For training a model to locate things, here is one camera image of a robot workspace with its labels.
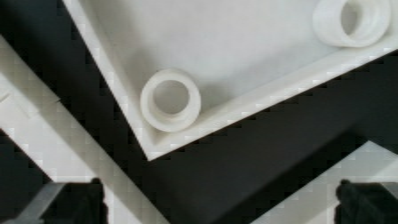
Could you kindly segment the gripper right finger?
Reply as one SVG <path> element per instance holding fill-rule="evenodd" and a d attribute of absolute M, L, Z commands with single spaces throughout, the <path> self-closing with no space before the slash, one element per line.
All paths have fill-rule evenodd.
<path fill-rule="evenodd" d="M 398 182 L 342 180 L 335 224 L 398 224 Z"/>

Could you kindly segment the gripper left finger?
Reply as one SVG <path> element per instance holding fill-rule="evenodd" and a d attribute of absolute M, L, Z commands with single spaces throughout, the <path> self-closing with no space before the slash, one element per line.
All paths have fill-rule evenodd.
<path fill-rule="evenodd" d="M 12 224 L 109 224 L 102 180 L 51 182 Z"/>

